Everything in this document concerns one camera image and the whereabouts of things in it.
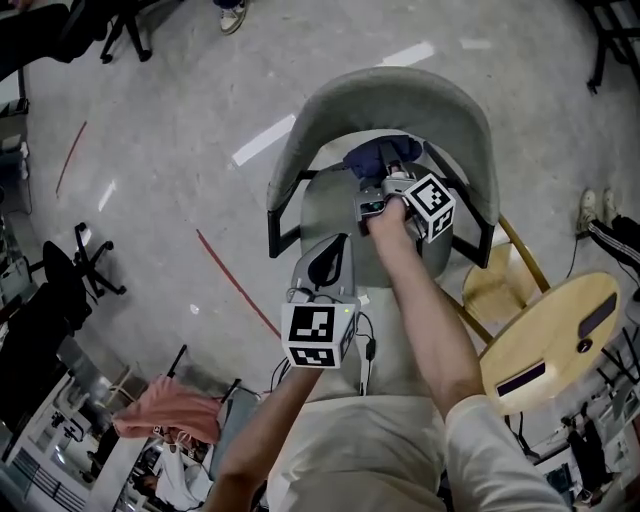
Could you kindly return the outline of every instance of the chair backrest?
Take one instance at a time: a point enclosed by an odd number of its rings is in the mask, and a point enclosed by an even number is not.
[[[498,185],[489,124],[480,107],[448,80],[410,68],[379,67],[331,80],[305,103],[280,155],[267,193],[275,211],[318,151],[344,135],[396,129],[445,150],[469,181],[469,196],[491,225],[498,222]]]

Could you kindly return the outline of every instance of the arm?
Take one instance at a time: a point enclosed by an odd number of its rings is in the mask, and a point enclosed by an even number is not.
[[[391,200],[368,227],[391,277],[420,372],[446,419],[447,472],[456,510],[566,511],[484,396],[467,331],[427,274],[404,229],[404,217],[404,203]]]
[[[247,512],[251,498],[276,461],[293,422],[311,393],[319,369],[293,368],[258,408],[224,454],[204,512]]]
[[[458,315],[427,274],[404,220],[404,203],[392,199],[368,227],[391,278],[420,373],[444,418],[461,400],[484,394],[480,364]]]

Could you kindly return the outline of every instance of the forearm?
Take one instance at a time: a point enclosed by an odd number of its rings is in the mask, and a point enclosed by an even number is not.
[[[376,233],[374,241],[391,278],[418,367],[444,417],[459,401],[484,393],[478,356],[404,227]]]
[[[300,409],[322,370],[293,368],[229,445],[220,476],[243,479],[257,488],[268,476]]]

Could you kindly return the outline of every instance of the chair caster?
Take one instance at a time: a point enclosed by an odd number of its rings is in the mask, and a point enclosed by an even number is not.
[[[589,89],[589,92],[591,93],[592,96],[595,96],[596,94],[598,94],[598,87],[593,82],[593,80],[589,80],[587,82],[587,89]]]
[[[147,62],[151,58],[152,55],[153,55],[153,53],[151,53],[151,50],[142,50],[138,54],[138,58],[140,59],[140,62]]]

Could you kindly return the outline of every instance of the sneaker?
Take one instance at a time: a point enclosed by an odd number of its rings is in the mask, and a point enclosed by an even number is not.
[[[618,215],[618,207],[616,206],[616,198],[613,195],[613,190],[605,188],[604,194],[602,195],[602,222],[608,227],[613,227],[611,223]]]
[[[220,14],[220,28],[226,36],[233,34],[240,28],[245,16],[247,15],[247,2],[242,0],[232,9],[222,9]]]
[[[576,235],[583,235],[589,230],[589,223],[596,220],[596,193],[590,188],[582,193],[580,198],[580,214],[576,225]]]

